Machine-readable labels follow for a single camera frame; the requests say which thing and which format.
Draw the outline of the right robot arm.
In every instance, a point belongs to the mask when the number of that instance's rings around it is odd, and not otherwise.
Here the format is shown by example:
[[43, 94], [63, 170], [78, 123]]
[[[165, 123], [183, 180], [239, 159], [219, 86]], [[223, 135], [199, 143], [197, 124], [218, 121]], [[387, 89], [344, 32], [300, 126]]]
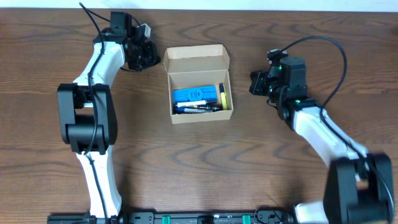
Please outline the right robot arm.
[[300, 203], [284, 223], [390, 222], [394, 218], [391, 160], [349, 137], [315, 99], [307, 95], [306, 66], [300, 57], [273, 58], [268, 70], [250, 74], [250, 93], [266, 96], [279, 118], [303, 137], [328, 167], [322, 200]]

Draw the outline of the blue capped whiteboard marker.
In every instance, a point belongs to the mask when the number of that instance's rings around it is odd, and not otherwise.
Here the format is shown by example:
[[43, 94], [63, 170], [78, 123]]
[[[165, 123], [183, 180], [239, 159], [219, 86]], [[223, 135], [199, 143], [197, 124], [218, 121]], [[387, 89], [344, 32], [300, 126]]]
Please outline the blue capped whiteboard marker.
[[200, 108], [176, 108], [175, 112], [177, 114], [201, 114], [201, 113], [211, 113], [213, 110], [200, 109]]

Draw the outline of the black aluminium mounting rail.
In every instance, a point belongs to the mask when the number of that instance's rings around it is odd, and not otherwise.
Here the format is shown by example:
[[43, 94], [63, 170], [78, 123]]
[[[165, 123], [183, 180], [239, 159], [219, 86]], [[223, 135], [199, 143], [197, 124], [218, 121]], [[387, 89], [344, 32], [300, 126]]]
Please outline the black aluminium mounting rail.
[[294, 224], [292, 214], [281, 210], [215, 213], [134, 212], [107, 220], [94, 215], [50, 215], [47, 224]]

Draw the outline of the black capped whiteboard marker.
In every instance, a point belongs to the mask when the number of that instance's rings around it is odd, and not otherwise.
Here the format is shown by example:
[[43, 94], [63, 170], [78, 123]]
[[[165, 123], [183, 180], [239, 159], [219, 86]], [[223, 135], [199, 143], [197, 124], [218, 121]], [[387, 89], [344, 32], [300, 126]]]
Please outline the black capped whiteboard marker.
[[176, 107], [184, 108], [184, 107], [194, 107], [194, 106], [203, 106], [217, 103], [217, 100], [199, 100], [199, 101], [187, 101], [187, 102], [178, 102], [176, 103]]

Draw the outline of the black correction tape dispenser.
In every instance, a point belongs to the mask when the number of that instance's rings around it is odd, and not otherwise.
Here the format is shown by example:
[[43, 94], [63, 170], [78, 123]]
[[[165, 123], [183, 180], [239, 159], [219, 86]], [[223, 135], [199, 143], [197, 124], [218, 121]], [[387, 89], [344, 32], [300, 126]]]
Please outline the black correction tape dispenser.
[[221, 111], [222, 108], [219, 106], [210, 106], [210, 105], [203, 105], [203, 106], [198, 106], [198, 109], [201, 110], [211, 110], [211, 111]]

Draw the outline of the yellow highlighter pen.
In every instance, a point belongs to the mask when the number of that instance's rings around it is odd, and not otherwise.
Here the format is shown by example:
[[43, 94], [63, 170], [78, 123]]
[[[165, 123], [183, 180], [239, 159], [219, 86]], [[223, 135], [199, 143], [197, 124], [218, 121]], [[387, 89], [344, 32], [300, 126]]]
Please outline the yellow highlighter pen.
[[225, 87], [224, 87], [223, 83], [219, 84], [219, 89], [220, 89], [220, 98], [221, 98], [222, 108], [223, 108], [223, 110], [228, 110], [228, 102], [227, 102]]

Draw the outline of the blue plastic ribbed block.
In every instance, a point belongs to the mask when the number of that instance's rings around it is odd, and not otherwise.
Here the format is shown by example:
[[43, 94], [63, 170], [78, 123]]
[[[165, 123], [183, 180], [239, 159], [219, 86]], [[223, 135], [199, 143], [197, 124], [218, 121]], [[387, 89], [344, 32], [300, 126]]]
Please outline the blue plastic ribbed block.
[[201, 100], [217, 100], [215, 86], [199, 86], [173, 91], [175, 103]]

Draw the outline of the cardboard box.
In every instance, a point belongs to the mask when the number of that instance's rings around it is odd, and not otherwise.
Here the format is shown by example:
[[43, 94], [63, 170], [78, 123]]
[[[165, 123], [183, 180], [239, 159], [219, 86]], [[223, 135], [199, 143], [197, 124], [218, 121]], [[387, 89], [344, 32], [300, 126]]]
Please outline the cardboard box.
[[[230, 57], [224, 45], [197, 45], [167, 48], [164, 66], [169, 84], [170, 117], [173, 124], [230, 119], [233, 99], [229, 78]], [[227, 108], [210, 113], [186, 114], [175, 110], [174, 91], [200, 86], [216, 88], [218, 106], [222, 106], [220, 84], [224, 86]]]

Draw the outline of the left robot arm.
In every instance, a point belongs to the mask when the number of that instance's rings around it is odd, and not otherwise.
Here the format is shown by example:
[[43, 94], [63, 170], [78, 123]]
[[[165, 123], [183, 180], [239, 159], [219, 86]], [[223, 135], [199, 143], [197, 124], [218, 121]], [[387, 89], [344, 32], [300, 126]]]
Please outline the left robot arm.
[[122, 223], [122, 198], [113, 169], [118, 121], [111, 86], [120, 70], [141, 72], [160, 63], [151, 28], [133, 15], [113, 11], [109, 27], [98, 30], [93, 54], [82, 73], [57, 89], [60, 130], [85, 173], [90, 211], [82, 216], [49, 216], [49, 223]]

